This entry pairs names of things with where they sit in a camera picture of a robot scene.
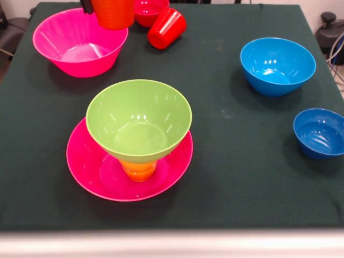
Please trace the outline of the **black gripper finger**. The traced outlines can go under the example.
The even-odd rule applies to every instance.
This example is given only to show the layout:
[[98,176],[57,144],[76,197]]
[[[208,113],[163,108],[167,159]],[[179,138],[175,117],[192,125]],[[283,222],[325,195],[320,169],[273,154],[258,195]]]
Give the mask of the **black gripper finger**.
[[84,13],[87,13],[89,15],[93,14],[94,9],[91,0],[80,0],[80,3]]

